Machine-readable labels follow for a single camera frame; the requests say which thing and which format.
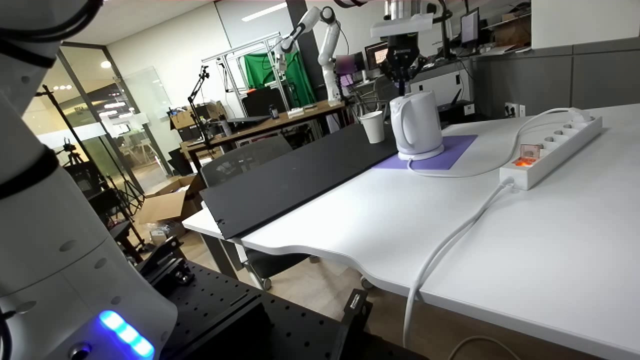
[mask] paper cup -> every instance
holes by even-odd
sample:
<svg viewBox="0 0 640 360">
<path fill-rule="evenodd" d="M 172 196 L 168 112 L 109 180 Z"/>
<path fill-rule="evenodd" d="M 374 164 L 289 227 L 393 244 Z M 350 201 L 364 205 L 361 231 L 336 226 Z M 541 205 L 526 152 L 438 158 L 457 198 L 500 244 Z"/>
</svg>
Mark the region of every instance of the paper cup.
<svg viewBox="0 0 640 360">
<path fill-rule="evenodd" d="M 384 119 L 382 116 L 382 111 L 374 111 L 360 117 L 360 122 L 364 126 L 369 143 L 379 143 L 385 139 L 385 130 L 382 127 Z"/>
</svg>

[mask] electric kettle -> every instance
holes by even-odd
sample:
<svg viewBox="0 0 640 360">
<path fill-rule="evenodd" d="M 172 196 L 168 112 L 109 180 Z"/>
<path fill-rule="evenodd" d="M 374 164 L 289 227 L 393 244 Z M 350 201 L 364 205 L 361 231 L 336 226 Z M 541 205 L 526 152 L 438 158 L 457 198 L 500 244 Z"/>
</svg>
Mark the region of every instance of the electric kettle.
<svg viewBox="0 0 640 360">
<path fill-rule="evenodd" d="M 390 102 L 398 158 L 424 160 L 444 151 L 433 91 L 399 96 Z"/>
</svg>

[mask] computer monitor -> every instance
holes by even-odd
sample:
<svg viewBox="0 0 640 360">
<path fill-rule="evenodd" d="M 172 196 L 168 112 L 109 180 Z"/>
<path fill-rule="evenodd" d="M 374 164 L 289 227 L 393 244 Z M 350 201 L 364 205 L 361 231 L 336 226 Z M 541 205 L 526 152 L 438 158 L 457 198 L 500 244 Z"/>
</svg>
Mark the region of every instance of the computer monitor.
<svg viewBox="0 0 640 360">
<path fill-rule="evenodd" d="M 480 31 L 480 11 L 478 8 L 471 10 L 460 17 L 460 32 L 462 33 L 462 46 L 475 47 Z"/>
<path fill-rule="evenodd" d="M 369 70 L 380 67 L 380 64 L 387 58 L 387 42 L 381 41 L 364 48 L 367 57 L 367 66 Z"/>
</svg>

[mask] power strip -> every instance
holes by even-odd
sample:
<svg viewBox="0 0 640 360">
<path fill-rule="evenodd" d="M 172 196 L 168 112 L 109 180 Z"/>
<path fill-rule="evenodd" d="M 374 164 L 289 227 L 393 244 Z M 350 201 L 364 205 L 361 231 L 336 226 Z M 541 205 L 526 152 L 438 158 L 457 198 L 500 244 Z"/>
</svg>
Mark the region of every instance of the power strip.
<svg viewBox="0 0 640 360">
<path fill-rule="evenodd" d="M 511 176 L 513 187 L 531 189 L 602 130 L 602 117 L 567 122 L 535 145 L 521 145 L 520 157 L 500 168 L 500 181 Z"/>
</svg>

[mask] ceiling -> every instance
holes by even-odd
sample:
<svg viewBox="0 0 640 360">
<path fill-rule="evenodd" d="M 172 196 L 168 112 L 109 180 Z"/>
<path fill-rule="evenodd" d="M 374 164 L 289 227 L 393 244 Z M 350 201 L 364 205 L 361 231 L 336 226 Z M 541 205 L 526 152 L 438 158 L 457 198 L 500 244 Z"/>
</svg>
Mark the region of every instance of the ceiling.
<svg viewBox="0 0 640 360">
<path fill-rule="evenodd" d="M 67 41 L 108 45 L 208 3 L 209 0 L 106 0 L 91 24 Z"/>
</svg>

